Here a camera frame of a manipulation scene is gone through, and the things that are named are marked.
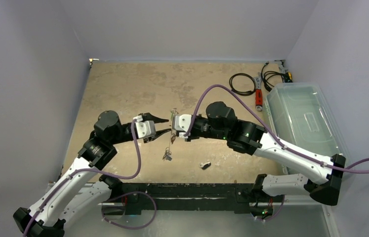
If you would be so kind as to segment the silver key holder strip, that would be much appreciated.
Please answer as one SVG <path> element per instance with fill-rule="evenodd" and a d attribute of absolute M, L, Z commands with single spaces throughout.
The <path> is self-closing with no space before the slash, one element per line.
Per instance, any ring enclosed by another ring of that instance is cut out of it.
<path fill-rule="evenodd" d="M 174 124 L 173 124 L 173 120 L 175 118 L 175 116 L 178 114 L 177 108 L 173 108 L 171 111 L 171 116 L 170 116 L 170 120 L 171 120 L 171 132 L 170 132 L 170 139 L 169 139 L 169 146 L 171 146 L 175 139 L 176 139 L 176 130 L 174 129 Z"/>

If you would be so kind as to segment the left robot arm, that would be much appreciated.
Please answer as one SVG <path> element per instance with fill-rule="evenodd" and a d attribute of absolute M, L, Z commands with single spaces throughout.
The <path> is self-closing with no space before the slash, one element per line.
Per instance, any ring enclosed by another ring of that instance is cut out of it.
<path fill-rule="evenodd" d="M 157 123 L 166 123 L 167 119 L 151 113 L 142 113 L 132 122 L 122 124 L 117 112 L 102 112 L 94 124 L 90 138 L 84 143 L 68 170 L 56 184 L 29 208 L 20 207 L 13 218 L 25 237 L 61 237 L 64 234 L 65 220 L 59 216 L 74 199 L 78 191 L 97 173 L 117 179 L 133 179 L 141 171 L 142 158 L 138 140 L 145 143 L 157 139 L 170 129 L 156 131 Z M 117 154 L 115 144 L 134 142 L 138 163 L 135 173 L 120 176 L 105 172 L 104 167 Z"/>

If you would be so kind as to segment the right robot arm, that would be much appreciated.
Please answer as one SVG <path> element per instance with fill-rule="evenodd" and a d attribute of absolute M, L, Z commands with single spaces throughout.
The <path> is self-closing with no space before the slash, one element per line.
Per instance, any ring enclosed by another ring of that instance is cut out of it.
<path fill-rule="evenodd" d="M 234 109 L 222 101 L 208 105 L 202 115 L 175 115 L 172 122 L 177 136 L 190 142 L 199 138 L 220 139 L 233 151 L 271 159 L 298 171 L 292 175 L 258 175 L 252 194 L 256 200 L 280 195 L 309 195 L 329 205 L 338 204 L 346 158 L 310 152 L 287 142 L 266 128 L 238 119 Z"/>

